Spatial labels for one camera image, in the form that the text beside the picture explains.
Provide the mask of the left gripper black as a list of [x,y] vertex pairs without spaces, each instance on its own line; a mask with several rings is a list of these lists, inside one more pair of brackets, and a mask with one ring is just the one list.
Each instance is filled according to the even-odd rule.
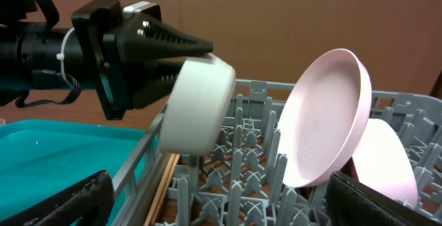
[[160,59],[213,51],[210,41],[161,20],[160,6],[148,1],[122,7],[119,0],[92,0],[73,13],[88,79],[107,120],[121,120],[128,110],[171,93],[183,62]]

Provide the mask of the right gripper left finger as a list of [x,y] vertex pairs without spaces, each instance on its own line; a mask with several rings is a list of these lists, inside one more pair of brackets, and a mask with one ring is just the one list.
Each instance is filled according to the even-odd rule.
[[106,226],[114,204],[112,177],[101,170],[1,221],[1,226]]

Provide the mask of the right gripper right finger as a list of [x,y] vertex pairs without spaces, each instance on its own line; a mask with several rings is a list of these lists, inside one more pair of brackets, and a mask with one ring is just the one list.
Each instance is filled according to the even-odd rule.
[[335,171],[326,192],[333,226],[439,226],[439,223]]

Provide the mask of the grey bowl with food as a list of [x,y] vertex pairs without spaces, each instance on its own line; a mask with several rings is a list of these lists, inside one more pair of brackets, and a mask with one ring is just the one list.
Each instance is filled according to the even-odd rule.
[[236,71],[212,53],[187,57],[166,104],[159,150],[203,156],[217,140]]

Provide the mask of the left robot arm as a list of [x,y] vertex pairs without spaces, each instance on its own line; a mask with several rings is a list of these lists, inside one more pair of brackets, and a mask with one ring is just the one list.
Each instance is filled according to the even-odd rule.
[[209,41],[163,23],[156,3],[122,6],[92,0],[58,28],[52,0],[1,0],[1,104],[28,108],[32,90],[65,90],[72,104],[97,92],[108,120],[168,95],[181,66],[177,57],[213,50]]

